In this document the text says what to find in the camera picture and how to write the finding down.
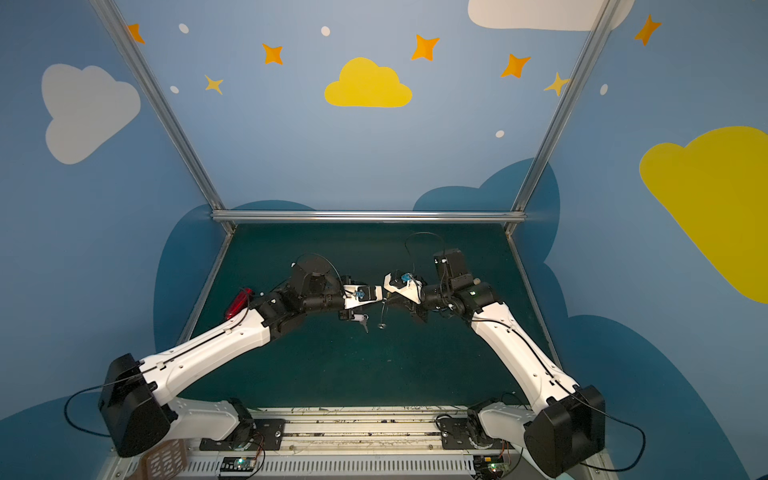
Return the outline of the silver key with white tag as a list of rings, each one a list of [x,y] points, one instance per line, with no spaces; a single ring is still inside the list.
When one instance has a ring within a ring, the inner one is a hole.
[[[364,328],[364,331],[366,333],[369,332],[368,325],[367,325],[367,323],[368,323],[368,315],[367,314],[355,313],[352,316],[352,321],[355,322],[355,323],[360,324]]]

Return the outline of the large keyring with yellow grip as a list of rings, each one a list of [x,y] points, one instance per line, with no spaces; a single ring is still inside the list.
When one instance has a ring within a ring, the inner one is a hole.
[[[381,307],[381,312],[380,312],[380,317],[378,322],[378,328],[380,330],[384,330],[387,328],[387,322],[386,322],[387,311],[388,311],[388,301],[384,300],[382,302],[382,307]]]

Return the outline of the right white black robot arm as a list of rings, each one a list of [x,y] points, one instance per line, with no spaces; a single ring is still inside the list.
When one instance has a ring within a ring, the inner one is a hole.
[[[602,393],[579,385],[544,353],[494,288],[470,272],[460,250],[441,252],[433,263],[436,283],[393,271],[377,291],[388,304],[400,303],[418,318],[430,312],[460,317],[515,378],[528,408],[501,401],[480,408],[473,417],[483,434],[521,447],[527,461],[550,479],[586,466],[604,450],[612,418]]]

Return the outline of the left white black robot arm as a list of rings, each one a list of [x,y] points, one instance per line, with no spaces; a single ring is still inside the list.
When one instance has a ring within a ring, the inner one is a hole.
[[[380,286],[342,276],[324,257],[297,260],[290,276],[266,293],[241,292],[244,304],[218,326],[168,350],[114,359],[97,386],[97,408],[116,453],[129,458],[166,440],[250,437],[246,409],[234,400],[192,402],[180,393],[236,357],[298,328],[313,313],[336,312],[344,321],[362,317],[383,299]]]

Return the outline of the red spray bottle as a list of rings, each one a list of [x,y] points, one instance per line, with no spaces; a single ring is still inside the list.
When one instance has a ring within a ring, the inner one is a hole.
[[[247,287],[241,288],[225,311],[225,320],[229,321],[246,309],[253,297],[253,290]]]

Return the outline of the right green circuit board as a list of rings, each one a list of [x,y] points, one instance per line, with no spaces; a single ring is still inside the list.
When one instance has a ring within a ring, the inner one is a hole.
[[[474,480],[499,480],[511,471],[511,465],[501,456],[474,456],[473,469]]]

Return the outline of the left green circuit board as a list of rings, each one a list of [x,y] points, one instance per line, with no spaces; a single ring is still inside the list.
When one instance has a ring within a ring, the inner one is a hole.
[[[219,465],[220,477],[249,477],[259,466],[255,456],[224,457]]]

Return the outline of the right floor aluminium rail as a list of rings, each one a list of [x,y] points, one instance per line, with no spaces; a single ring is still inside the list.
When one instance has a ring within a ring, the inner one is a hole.
[[[544,317],[542,315],[542,311],[540,309],[540,306],[539,306],[539,303],[537,301],[537,298],[536,298],[535,292],[533,290],[532,284],[530,282],[530,279],[529,279],[529,277],[527,275],[527,271],[526,271],[526,269],[524,267],[524,264],[522,262],[522,258],[520,256],[519,251],[517,249],[517,246],[516,246],[516,244],[514,242],[513,235],[512,235],[512,233],[510,231],[506,231],[505,232],[505,237],[507,239],[507,243],[508,243],[509,248],[510,248],[510,250],[512,252],[512,255],[514,257],[514,260],[515,260],[515,263],[517,265],[517,268],[518,268],[518,270],[520,272],[520,275],[521,275],[521,278],[522,278],[522,282],[523,282],[525,290],[527,292],[527,296],[528,296],[528,299],[529,299],[529,301],[531,303],[534,315],[536,316],[538,324],[540,325],[540,327],[541,327],[541,329],[543,331],[543,335],[544,335],[544,337],[546,339],[546,343],[547,343],[549,351],[551,353],[551,358],[553,359],[555,365],[557,367],[561,368],[562,367],[562,363],[560,361],[560,358],[559,358],[558,352],[556,350],[556,347],[555,347],[555,345],[554,345],[554,343],[552,341],[552,337],[550,335],[550,331],[549,331],[549,329],[547,327],[546,321],[545,321],[545,319],[544,319]]]

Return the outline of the aluminium mounting rail bed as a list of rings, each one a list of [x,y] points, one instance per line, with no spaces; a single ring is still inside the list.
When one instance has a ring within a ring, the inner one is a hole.
[[[435,419],[440,415],[468,418],[464,406],[264,408],[254,419],[284,419],[286,426],[277,451],[201,451],[201,439],[186,440],[188,460],[194,455],[470,455],[501,456],[511,465],[502,479],[541,479],[521,447],[501,441],[500,450],[443,450]],[[127,479],[141,456],[120,458],[111,453],[101,479]],[[473,479],[459,477],[333,478],[333,479]]]

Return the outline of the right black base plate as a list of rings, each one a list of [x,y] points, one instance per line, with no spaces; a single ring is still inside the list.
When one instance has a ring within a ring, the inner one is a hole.
[[[500,450],[501,441],[491,439],[477,421],[440,415],[435,419],[443,450]]]

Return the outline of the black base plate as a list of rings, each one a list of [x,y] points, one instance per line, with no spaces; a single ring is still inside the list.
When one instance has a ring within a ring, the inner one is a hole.
[[[491,439],[477,421],[440,415],[435,419],[443,450],[500,450],[501,441]]]
[[[286,426],[284,419],[250,419],[242,421],[222,440],[204,438],[201,451],[277,451],[280,449]]]

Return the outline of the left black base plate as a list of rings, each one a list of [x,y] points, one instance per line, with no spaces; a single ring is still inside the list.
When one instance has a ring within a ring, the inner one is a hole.
[[[286,426],[284,419],[250,419],[242,421],[222,440],[204,438],[201,451],[277,451],[280,449]]]

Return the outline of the left floor aluminium rail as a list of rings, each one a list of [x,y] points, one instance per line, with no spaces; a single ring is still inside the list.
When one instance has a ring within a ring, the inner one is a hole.
[[[202,288],[196,298],[195,303],[193,304],[192,311],[184,325],[184,327],[181,330],[181,333],[177,339],[176,344],[179,345],[181,343],[185,343],[189,341],[194,333],[195,327],[199,322],[200,316],[202,314],[202,311],[205,307],[205,304],[209,298],[211,289],[216,281],[216,278],[218,276],[218,273],[221,269],[221,266],[224,262],[224,259],[228,253],[229,247],[232,243],[234,234],[233,233],[227,233],[220,249],[214,259],[214,262],[205,278],[205,281],[202,285]]]

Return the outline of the right aluminium frame post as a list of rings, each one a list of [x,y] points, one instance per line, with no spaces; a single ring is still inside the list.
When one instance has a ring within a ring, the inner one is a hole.
[[[540,147],[515,197],[511,208],[515,218],[504,225],[505,235],[509,240],[512,239],[516,226],[525,221],[527,206],[611,34],[612,22],[617,17],[620,5],[621,1],[619,0],[604,1],[598,11],[593,28],[589,32],[571,72],[571,81],[566,85],[565,92],[558,101]]]

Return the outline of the left aluminium frame post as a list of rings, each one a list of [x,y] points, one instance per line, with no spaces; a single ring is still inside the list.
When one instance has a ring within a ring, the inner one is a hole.
[[[116,2],[94,0],[90,4],[137,80],[212,212],[224,210],[225,205],[220,195],[144,58],[139,43],[133,39]]]

